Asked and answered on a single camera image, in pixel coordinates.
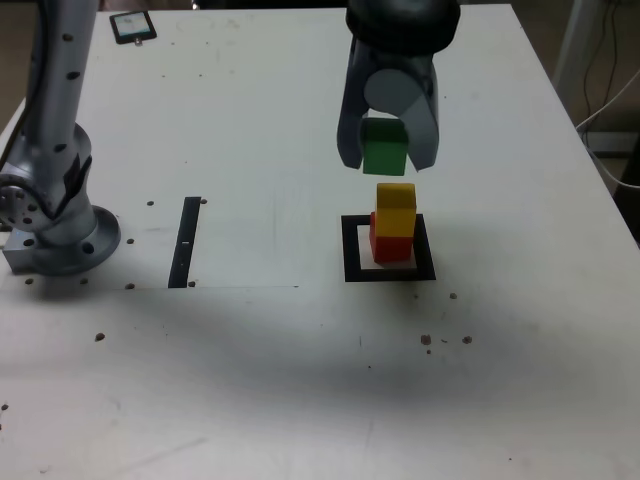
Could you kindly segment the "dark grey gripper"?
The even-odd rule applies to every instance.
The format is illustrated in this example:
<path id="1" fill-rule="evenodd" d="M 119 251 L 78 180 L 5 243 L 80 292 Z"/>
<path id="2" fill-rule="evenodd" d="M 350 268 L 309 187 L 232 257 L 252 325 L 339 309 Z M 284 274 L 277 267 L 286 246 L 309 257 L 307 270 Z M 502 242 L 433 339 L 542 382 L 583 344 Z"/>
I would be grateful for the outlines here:
<path id="1" fill-rule="evenodd" d="M 369 108 L 388 116 L 364 123 L 366 143 L 404 144 L 416 171 L 434 165 L 438 80 L 431 55 L 408 57 L 351 43 L 337 128 L 338 152 L 347 168 L 361 166 L 361 121 Z"/>

